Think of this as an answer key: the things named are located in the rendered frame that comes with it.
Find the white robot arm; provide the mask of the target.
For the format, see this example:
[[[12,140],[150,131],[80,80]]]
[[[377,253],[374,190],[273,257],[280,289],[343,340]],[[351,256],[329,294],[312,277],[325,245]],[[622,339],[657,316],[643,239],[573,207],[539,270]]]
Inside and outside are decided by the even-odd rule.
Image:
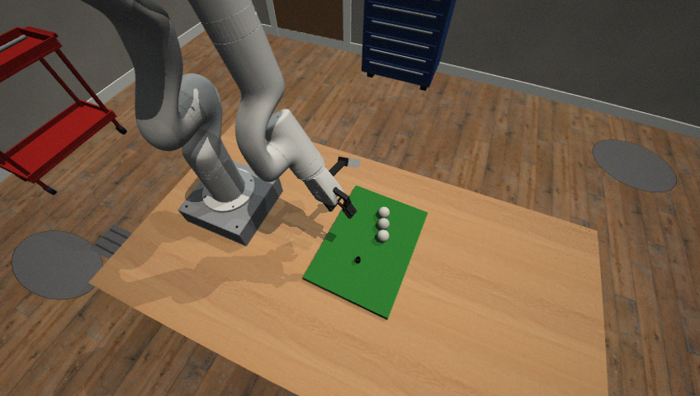
[[[211,210],[245,205],[255,191],[254,179],[234,165],[221,140],[222,104],[215,86],[199,74],[182,75],[182,52],[168,13],[153,0],[81,1],[111,21],[130,56],[135,118],[144,139],[163,151],[182,148]],[[287,168],[298,179],[317,173],[324,158],[291,111],[272,115],[285,83],[252,1],[188,2],[241,92],[235,137],[254,173],[265,182]]]

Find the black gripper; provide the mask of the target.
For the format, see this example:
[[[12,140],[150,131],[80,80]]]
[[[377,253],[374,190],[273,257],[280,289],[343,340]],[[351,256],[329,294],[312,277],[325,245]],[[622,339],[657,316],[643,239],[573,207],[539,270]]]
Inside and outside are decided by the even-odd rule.
[[[327,170],[325,163],[317,173],[301,180],[305,183],[314,198],[323,202],[329,211],[332,211],[339,205],[349,219],[356,214],[357,210],[352,205],[349,196],[345,194],[343,188]],[[338,199],[337,196],[339,196]],[[341,199],[344,201],[343,204],[339,202]]]

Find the green mat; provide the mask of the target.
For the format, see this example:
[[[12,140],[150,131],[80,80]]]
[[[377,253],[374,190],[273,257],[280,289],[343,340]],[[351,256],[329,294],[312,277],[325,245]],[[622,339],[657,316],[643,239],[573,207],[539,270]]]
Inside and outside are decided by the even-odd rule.
[[[349,198],[356,214],[341,210],[303,277],[388,319],[428,212],[360,186]],[[386,242],[377,238],[381,207],[390,210]]]

